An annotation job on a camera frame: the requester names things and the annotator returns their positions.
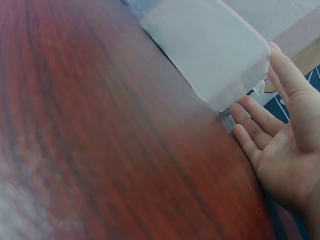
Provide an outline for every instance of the human hand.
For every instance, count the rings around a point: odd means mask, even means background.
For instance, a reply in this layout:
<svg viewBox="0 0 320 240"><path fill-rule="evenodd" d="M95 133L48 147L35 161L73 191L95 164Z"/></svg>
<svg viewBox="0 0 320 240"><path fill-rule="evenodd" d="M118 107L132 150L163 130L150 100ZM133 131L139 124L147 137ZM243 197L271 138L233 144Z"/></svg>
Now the human hand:
<svg viewBox="0 0 320 240"><path fill-rule="evenodd" d="M320 238L320 93L275 43L268 76L285 102L284 124L249 96L230 106L233 133L269 195Z"/></svg>

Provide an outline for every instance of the wooden table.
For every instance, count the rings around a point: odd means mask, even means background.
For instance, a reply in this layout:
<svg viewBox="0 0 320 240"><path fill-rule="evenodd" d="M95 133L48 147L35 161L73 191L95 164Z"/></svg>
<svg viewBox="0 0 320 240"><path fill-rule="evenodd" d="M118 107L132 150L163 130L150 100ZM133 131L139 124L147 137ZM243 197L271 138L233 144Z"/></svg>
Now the wooden table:
<svg viewBox="0 0 320 240"><path fill-rule="evenodd" d="M1 0L0 239L273 239L220 118L119 0Z"/></svg>

